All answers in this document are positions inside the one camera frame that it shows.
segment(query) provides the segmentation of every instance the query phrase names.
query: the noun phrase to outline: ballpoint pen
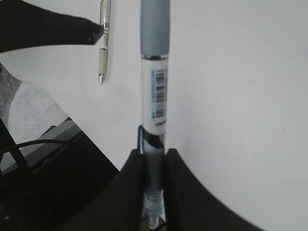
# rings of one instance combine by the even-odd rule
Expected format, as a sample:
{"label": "ballpoint pen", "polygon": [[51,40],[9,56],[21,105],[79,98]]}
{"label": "ballpoint pen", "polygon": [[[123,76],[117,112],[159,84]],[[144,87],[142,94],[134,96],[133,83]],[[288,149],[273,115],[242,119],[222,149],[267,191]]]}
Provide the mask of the ballpoint pen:
{"label": "ballpoint pen", "polygon": [[147,182],[143,209],[155,229],[163,212],[170,0],[141,0],[142,154]]}
{"label": "ballpoint pen", "polygon": [[100,59],[99,59],[100,84],[103,84],[107,75],[110,8],[111,8],[111,0],[102,0],[100,23],[101,26],[104,27],[104,33],[103,33],[103,47],[100,49]]}

